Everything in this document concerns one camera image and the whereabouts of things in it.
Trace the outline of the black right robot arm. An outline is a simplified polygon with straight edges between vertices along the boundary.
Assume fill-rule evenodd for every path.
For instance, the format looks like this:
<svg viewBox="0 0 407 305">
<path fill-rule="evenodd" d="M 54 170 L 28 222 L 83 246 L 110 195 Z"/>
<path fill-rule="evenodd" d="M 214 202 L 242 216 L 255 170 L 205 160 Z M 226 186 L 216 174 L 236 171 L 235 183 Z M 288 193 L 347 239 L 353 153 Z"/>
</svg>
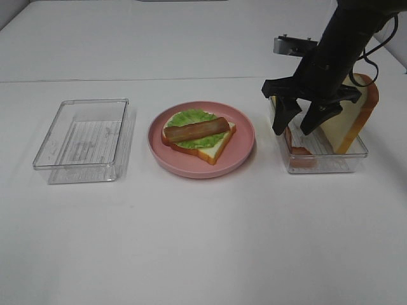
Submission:
<svg viewBox="0 0 407 305">
<path fill-rule="evenodd" d="M 305 52 L 294 74 L 263 84 L 263 95 L 276 99 L 275 134 L 282 134 L 301 112 L 298 98 L 311 103 L 301 123 L 305 135 L 341 113 L 342 100 L 356 103 L 360 91 L 343 81 L 359 58 L 367 55 L 364 49 L 373 34 L 402 11 L 406 1 L 339 1 L 321 40 Z"/>
</svg>

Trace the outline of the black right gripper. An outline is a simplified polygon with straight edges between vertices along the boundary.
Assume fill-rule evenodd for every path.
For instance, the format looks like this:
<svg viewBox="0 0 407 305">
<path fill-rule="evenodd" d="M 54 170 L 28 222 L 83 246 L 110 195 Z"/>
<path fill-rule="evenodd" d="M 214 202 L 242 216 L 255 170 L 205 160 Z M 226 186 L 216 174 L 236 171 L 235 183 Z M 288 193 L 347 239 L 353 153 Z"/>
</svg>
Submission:
<svg viewBox="0 0 407 305">
<path fill-rule="evenodd" d="M 339 101 L 356 103 L 361 92 L 354 86 L 344 85 L 343 81 L 362 50 L 316 47 L 303 57 L 293 76 L 267 79 L 262 93 L 266 98 L 272 97 L 275 106 L 272 125 L 275 134 L 281 135 L 301 112 L 297 98 L 312 102 L 300 125 L 305 135 L 339 115 L 343 110 Z"/>
</svg>

